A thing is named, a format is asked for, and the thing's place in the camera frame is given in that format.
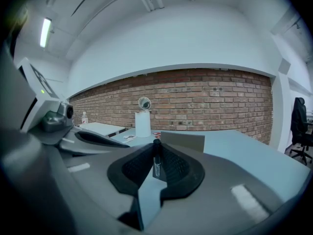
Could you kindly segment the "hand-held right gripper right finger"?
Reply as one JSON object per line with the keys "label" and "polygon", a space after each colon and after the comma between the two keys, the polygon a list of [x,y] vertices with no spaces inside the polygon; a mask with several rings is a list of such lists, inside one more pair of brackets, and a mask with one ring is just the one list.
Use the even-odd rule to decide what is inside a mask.
{"label": "hand-held right gripper right finger", "polygon": [[296,181],[257,178],[238,164],[175,145],[204,169],[200,186],[188,197],[166,200],[145,229],[149,235],[272,235],[308,185],[305,170]]}

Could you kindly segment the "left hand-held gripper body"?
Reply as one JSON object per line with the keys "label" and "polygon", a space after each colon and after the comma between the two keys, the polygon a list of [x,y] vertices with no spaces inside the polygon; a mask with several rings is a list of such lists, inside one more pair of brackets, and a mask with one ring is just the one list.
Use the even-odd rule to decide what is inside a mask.
{"label": "left hand-held gripper body", "polygon": [[0,142],[33,135],[57,146],[73,127],[73,107],[23,58],[16,66],[7,44],[0,47]]}

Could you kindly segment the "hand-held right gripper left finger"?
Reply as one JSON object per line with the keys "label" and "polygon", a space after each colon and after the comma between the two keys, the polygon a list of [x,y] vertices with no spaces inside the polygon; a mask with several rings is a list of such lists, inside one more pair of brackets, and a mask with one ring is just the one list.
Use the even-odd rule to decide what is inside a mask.
{"label": "hand-held right gripper left finger", "polygon": [[152,145],[63,159],[58,148],[19,131],[0,134],[0,168],[35,235],[143,232],[138,190]]}

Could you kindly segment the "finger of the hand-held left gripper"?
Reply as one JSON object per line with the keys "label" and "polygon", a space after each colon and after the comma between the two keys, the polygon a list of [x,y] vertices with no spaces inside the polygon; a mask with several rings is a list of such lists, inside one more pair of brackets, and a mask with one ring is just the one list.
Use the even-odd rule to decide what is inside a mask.
{"label": "finger of the hand-held left gripper", "polygon": [[90,144],[85,142],[74,142],[70,143],[67,141],[62,141],[59,144],[59,148],[72,155],[96,155],[96,154],[103,154],[108,152],[113,152],[123,148],[129,148],[128,145],[120,145],[120,146],[109,146],[109,145],[97,145],[97,144]]}
{"label": "finger of the hand-held left gripper", "polygon": [[75,137],[83,142],[94,144],[94,145],[101,145],[101,146],[108,146],[108,147],[116,147],[116,148],[128,148],[129,146],[105,137],[102,137],[98,134],[93,134],[90,132],[79,131],[76,132]]}

